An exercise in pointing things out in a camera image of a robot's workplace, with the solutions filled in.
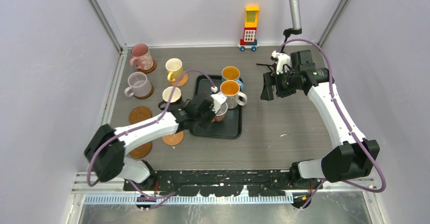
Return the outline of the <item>dusty pink mug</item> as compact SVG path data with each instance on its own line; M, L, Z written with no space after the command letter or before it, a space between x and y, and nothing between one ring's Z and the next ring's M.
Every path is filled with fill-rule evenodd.
M137 44L131 50L130 66L134 69L148 70L153 66L153 58L146 44Z

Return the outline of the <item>yellow mug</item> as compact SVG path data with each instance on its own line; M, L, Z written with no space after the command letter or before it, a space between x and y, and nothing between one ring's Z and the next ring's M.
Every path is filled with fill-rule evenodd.
M178 58L171 58L166 61L165 68L168 71L167 80L171 83L176 82L183 73L183 63Z

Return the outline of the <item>salmon pink mug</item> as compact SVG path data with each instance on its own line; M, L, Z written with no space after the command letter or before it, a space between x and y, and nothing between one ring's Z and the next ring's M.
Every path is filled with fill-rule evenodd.
M225 118L227 111L228 111L228 105L225 102L221 105L220 110L217 112L212 122L221 122Z

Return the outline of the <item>black plastic tray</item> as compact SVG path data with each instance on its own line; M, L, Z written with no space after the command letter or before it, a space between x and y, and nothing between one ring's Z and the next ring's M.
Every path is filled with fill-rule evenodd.
M211 83L204 75L196 79L194 95L210 92ZM195 125L190 134L199 137L235 139L242 133L242 106L227 110L225 118L220 122L213 122L206 129Z

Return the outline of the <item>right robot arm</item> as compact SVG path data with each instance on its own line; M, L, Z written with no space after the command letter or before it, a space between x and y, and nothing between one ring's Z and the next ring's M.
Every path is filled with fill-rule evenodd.
M331 139L332 150L321 159L294 162L290 168L290 184L302 189L310 178L323 178L329 182L346 181L370 175L372 158L379 154L376 140L368 140L357 128L339 98L336 85L329 82L330 72L318 68L312 61L310 50L287 55L273 51L270 72L263 74L261 100L284 98L302 90L317 108Z

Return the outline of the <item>woven rattan coaster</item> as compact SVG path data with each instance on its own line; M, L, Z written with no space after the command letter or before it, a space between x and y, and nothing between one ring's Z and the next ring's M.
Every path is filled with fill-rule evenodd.
M165 135L162 137L162 140L167 145L175 146L182 142L184 135L184 132L181 131L175 134Z
M178 87L181 87L181 86L185 85L186 82L188 81L188 78L189 78L188 74L186 72L183 72L180 76L179 76L179 74L177 74L177 75L178 75L177 80L174 80L174 78L172 77L173 76L173 72L170 72L168 74L168 77L167 77L169 83L172 86L177 85Z

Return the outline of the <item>black white-inside mug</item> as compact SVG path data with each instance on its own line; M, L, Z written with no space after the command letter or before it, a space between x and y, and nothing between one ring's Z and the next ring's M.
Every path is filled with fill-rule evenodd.
M168 103L168 108L172 108L173 106L177 105L184 105L184 101L182 99L182 92L178 87L170 86L164 89L164 91L162 92L162 101L159 102L158 108L160 110L165 110Z

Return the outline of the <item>lilac ribbed mug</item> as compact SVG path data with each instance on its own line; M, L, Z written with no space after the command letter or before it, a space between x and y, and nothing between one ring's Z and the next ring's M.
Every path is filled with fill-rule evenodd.
M128 98L136 96L145 96L151 90L152 83L147 75L137 71L132 73L127 79L128 87L124 90L124 95Z

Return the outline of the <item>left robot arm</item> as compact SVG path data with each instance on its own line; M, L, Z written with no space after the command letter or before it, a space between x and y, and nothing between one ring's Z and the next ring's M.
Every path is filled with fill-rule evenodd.
M156 178L148 165L127 155L163 136L191 130L196 125L207 127L226 100L221 93L199 94L185 105L170 105L159 115L133 125L100 126L84 150L89 162L87 175L94 172L100 182L120 177L134 181L144 191L151 190Z

